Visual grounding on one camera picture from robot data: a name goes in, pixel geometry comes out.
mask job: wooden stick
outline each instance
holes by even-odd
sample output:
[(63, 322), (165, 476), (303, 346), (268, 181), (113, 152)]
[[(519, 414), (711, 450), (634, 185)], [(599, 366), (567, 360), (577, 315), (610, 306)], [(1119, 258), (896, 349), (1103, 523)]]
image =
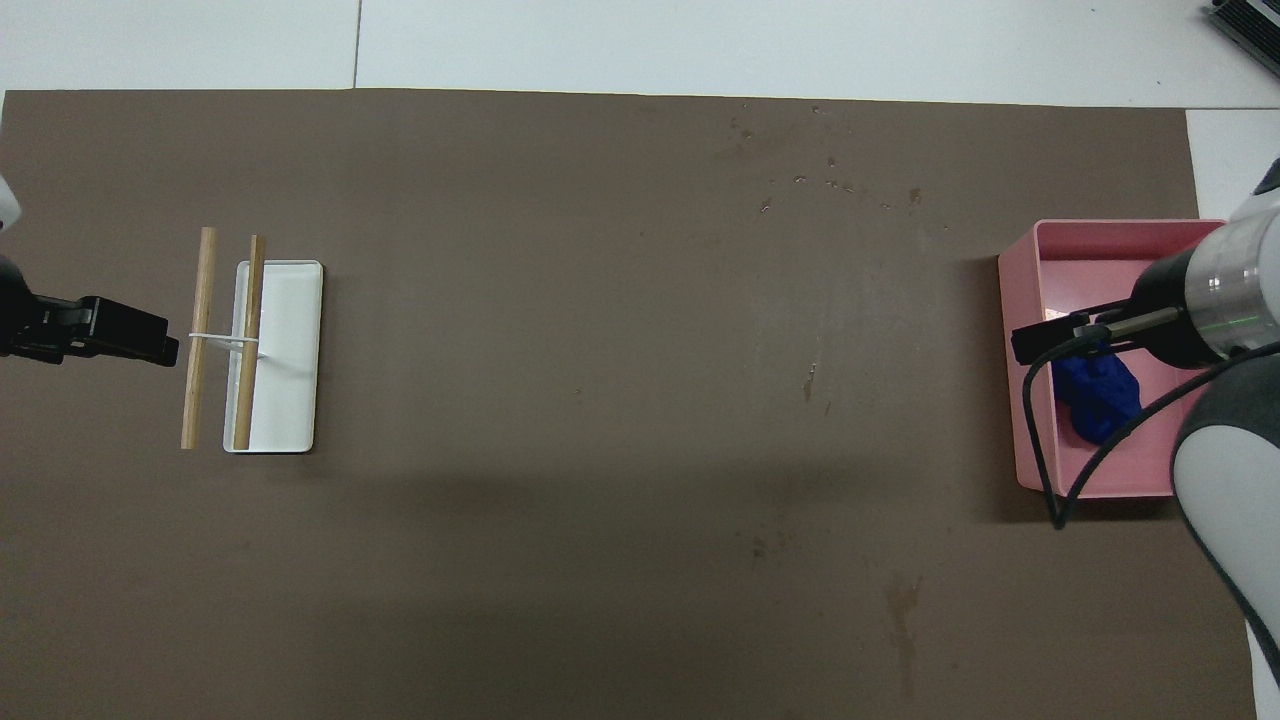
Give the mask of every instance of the wooden stick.
[(250, 338), (241, 352), (241, 377), (236, 391), (236, 434), (232, 450), (248, 450), (253, 423), (253, 383), (257, 379), (257, 336), (262, 322), (262, 270), (266, 264), (266, 238), (255, 234), (250, 242), (248, 290), (244, 299), (244, 333)]
[[(209, 310), (214, 295), (214, 259), (218, 256), (218, 229), (200, 228), (200, 260), (196, 264), (196, 306), (191, 332), (209, 332)], [(187, 393), (182, 401), (182, 448), (195, 450), (200, 437), (200, 396), (205, 382), (205, 338), (193, 337), (187, 345)]]

